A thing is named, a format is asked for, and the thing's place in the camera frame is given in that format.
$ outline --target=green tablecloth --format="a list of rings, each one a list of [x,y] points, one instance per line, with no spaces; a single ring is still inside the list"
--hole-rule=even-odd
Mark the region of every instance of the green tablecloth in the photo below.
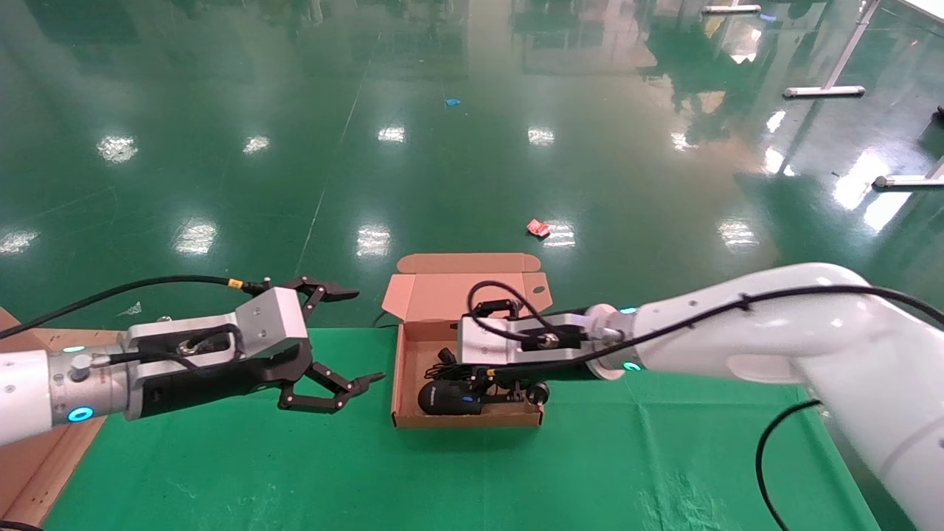
[[[393,368],[395,331],[317,329],[345,376]],[[551,383],[538,429],[401,431],[393,379],[334,416],[276,391],[105,423],[48,531],[774,530],[754,446],[795,387],[637,372]],[[788,524],[875,529],[813,412],[773,436],[767,480]]]

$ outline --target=box lid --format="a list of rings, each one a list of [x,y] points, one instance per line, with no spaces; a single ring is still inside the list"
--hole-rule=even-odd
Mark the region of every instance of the box lid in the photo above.
[[[411,254],[397,262],[399,273],[390,278],[381,306],[404,322],[458,320],[468,311],[472,286],[492,280],[507,283],[542,311],[552,300],[540,268],[540,260],[521,252]],[[513,298],[489,286],[476,293],[473,303]]]

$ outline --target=cardboard box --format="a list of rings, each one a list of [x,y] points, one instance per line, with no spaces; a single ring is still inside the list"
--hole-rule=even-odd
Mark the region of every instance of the cardboard box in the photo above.
[[[439,350],[445,347],[456,351],[456,331],[452,325],[468,311],[469,289],[485,280],[507,283],[540,312],[551,305],[548,279],[540,268],[537,258],[523,253],[411,254],[397,262],[399,274],[391,277],[382,305],[385,311],[403,320],[396,338],[390,411],[395,427],[541,425],[544,408],[530,403],[486,404],[481,415],[431,416],[423,413],[416,399],[419,390],[429,381],[423,374],[438,361]],[[474,303],[510,296],[500,288],[489,286],[476,294]]]

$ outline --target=black cable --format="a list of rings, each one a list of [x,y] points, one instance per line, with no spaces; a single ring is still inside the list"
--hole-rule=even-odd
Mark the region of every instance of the black cable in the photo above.
[[[568,335],[568,332],[560,330],[556,328],[554,325],[550,324],[550,322],[547,319],[545,319],[544,316],[542,316],[541,313],[538,312],[536,308],[534,308],[534,305],[528,302],[528,300],[525,299],[520,293],[518,293],[517,290],[515,290],[510,285],[506,283],[500,283],[499,281],[482,281],[480,283],[475,284],[474,286],[472,286],[472,289],[469,290],[469,295],[465,300],[465,304],[468,307],[469,316],[472,317],[472,320],[475,321],[475,323],[479,325],[480,327],[482,327],[485,331],[504,337],[505,339],[511,339],[512,341],[518,341],[518,342],[530,342],[530,341],[540,340],[539,337],[536,337],[534,335],[515,334],[514,332],[499,330],[495,327],[485,324],[481,320],[481,317],[475,315],[474,308],[472,307],[472,299],[475,297],[475,294],[479,290],[481,290],[483,287],[488,287],[488,286],[500,287],[501,289],[514,295],[521,302],[521,304],[524,305],[525,308],[528,308],[528,311],[531,312],[531,317],[534,317],[535,319],[537,319],[539,323],[544,325],[544,328],[547,332],[553,332],[557,334],[558,336]]]
[[[770,434],[783,422],[787,417],[802,411],[809,407],[820,405],[822,402],[819,400],[811,400],[804,403],[795,403],[790,407],[787,407],[784,411],[780,412],[780,415],[774,417],[774,420],[767,425],[767,428],[764,429],[764,433],[761,434],[760,440],[757,442],[757,454],[754,457],[754,471],[757,472],[757,488],[761,491],[761,497],[764,498],[764,504],[767,505],[767,510],[770,511],[770,516],[777,522],[777,525],[783,531],[790,531],[787,528],[784,519],[780,517],[780,513],[777,512],[777,509],[773,507],[773,503],[770,501],[770,493],[767,492],[767,483],[764,481],[764,449],[767,446],[767,440],[770,438]]]
[[[40,527],[23,522],[0,520],[0,529],[14,529],[15,531],[42,531]]]
[[[138,362],[148,362],[155,360],[167,360],[173,361],[181,364],[187,370],[195,373],[197,376],[208,377],[212,376],[216,370],[220,368],[225,368],[227,366],[235,365],[239,363],[240,359],[245,355],[245,345],[243,341],[243,332],[232,323],[222,324],[219,326],[214,326],[206,330],[202,330],[197,334],[194,334],[189,339],[187,339],[187,348],[193,349],[196,348],[196,352],[192,355],[197,355],[200,352],[199,346],[204,341],[210,339],[211,337],[218,334],[233,334],[233,355],[229,358],[225,364],[217,365],[213,367],[200,367],[194,362],[186,358],[186,356],[180,354],[179,352],[168,352],[168,351],[138,351],[138,352],[128,352],[120,354],[112,354],[109,356],[110,365],[117,365],[121,363],[128,363],[132,361]]]
[[[689,317],[688,319],[681,320],[675,324],[668,325],[664,328],[654,330],[648,334],[642,334],[632,339],[626,341],[621,341],[610,347],[599,351],[593,351],[589,354],[583,356],[578,356],[569,360],[560,360],[553,362],[539,362],[539,363],[521,363],[521,364],[510,364],[498,368],[494,368],[495,374],[500,374],[502,376],[512,374],[519,374],[525,372],[533,371],[549,371],[557,370],[561,368],[574,367],[582,363],[586,363],[591,360],[612,354],[616,351],[621,351],[629,347],[634,347],[640,343],[645,343],[653,339],[662,337],[663,335],[671,334],[677,332],[681,329],[688,328],[693,326],[696,323],[699,323],[707,318],[715,317],[732,310],[742,310],[750,311],[751,305],[755,302],[763,302],[765,300],[774,300],[774,299],[783,299],[786,297],[797,297],[800,295],[827,295],[827,294],[860,294],[860,295],[875,295],[882,297],[888,300],[894,300],[902,304],[911,306],[917,310],[920,310],[923,314],[927,315],[939,325],[944,326],[944,313],[941,313],[934,306],[924,302],[923,300],[918,300],[910,295],[904,294],[900,291],[895,291],[893,289],[888,289],[878,286],[869,286],[869,285],[811,285],[804,287],[792,287],[786,289],[778,289],[774,291],[767,291],[765,293],[759,293],[757,295],[748,295],[741,294],[740,300],[735,300],[727,304],[722,304],[710,310],[701,312],[700,314]],[[489,332],[492,332],[492,329],[485,328]]]
[[[227,279],[224,277],[210,277],[206,275],[171,275],[169,277],[155,277],[153,279],[144,279],[142,281],[122,284],[120,286],[107,289],[101,293],[96,293],[95,295],[92,295],[91,297],[87,297],[83,300],[78,300],[76,302],[73,302],[72,304],[69,304],[68,306],[59,308],[55,312],[50,312],[42,317],[36,317],[35,319],[27,323],[23,323],[23,324],[19,324],[11,328],[7,328],[3,332],[0,332],[0,339],[6,339],[7,337],[10,337],[11,335],[16,335],[16,334],[19,334],[20,332],[25,332],[27,330],[36,328],[55,318],[65,316],[67,314],[71,314],[75,310],[80,310],[82,308],[85,308],[86,306],[90,306],[92,304],[95,304],[96,302],[105,300],[109,297],[114,297],[115,295],[119,295],[121,293],[131,291],[133,289],[138,289],[140,287],[145,287],[149,285],[157,285],[157,284],[167,284],[167,283],[213,283],[213,284],[228,285],[230,287],[234,287],[237,289],[240,289],[243,287],[243,283],[241,281],[234,281],[233,279]]]

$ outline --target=robotic arm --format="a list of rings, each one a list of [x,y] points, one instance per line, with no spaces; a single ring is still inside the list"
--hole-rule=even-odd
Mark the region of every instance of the robotic arm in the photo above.
[[[232,313],[135,325],[115,345],[0,354],[0,446],[59,424],[142,419],[269,387],[281,389],[279,409],[331,414],[383,378],[348,381],[312,360],[306,319],[357,291],[309,277],[257,286]],[[302,377],[332,396],[295,394]]]
[[[885,299],[864,294],[750,302],[744,294],[810,285],[868,286],[837,265],[792,265],[750,274],[623,313],[598,304],[546,316],[473,317],[459,325],[459,363],[538,370],[602,351],[733,301],[740,311],[710,317],[634,347],[585,362],[598,378],[646,368],[766,384],[805,385],[836,418],[872,472],[920,529],[944,529],[944,333]]]

